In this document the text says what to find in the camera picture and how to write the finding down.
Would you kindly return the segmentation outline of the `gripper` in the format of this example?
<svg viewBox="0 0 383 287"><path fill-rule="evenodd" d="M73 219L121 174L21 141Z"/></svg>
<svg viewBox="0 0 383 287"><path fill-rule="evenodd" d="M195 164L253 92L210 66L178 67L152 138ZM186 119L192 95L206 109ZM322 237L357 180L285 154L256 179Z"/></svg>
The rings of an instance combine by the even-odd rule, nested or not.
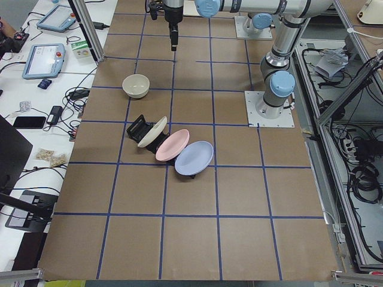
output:
<svg viewBox="0 0 383 287"><path fill-rule="evenodd" d="M163 11L165 20L169 23L169 37L171 51L176 51L178 46L178 23L183 20L183 0L156 0L145 2L145 12L149 13L152 20L157 20L158 11Z"/></svg>

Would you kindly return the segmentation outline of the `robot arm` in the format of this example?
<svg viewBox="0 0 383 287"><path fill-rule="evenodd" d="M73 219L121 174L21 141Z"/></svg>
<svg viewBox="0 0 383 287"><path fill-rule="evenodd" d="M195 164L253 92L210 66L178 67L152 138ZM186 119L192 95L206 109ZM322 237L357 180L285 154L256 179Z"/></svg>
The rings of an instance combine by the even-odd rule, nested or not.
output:
<svg viewBox="0 0 383 287"><path fill-rule="evenodd" d="M249 37L260 36L272 24L272 16L268 13L248 13L243 29Z"/></svg>
<svg viewBox="0 0 383 287"><path fill-rule="evenodd" d="M256 104L257 113L273 120L280 116L286 99L292 95L295 79L288 71L290 56L309 19L321 14L332 1L194 1L198 14L211 18L220 11L230 13L268 13L281 16L273 46L261 62L265 82L263 98Z"/></svg>

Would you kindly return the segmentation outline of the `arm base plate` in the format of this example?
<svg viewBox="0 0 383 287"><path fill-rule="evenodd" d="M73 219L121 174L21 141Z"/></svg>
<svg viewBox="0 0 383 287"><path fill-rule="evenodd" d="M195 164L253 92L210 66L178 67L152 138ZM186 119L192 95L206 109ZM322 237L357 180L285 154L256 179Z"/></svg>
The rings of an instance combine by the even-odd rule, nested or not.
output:
<svg viewBox="0 0 383 287"><path fill-rule="evenodd" d="M294 97L291 102L287 97L283 106L275 108L266 104L263 91L245 91L244 95L249 127L295 128Z"/></svg>
<svg viewBox="0 0 383 287"><path fill-rule="evenodd" d="M268 13L250 16L235 16L236 37L238 39L271 40L272 16Z"/></svg>

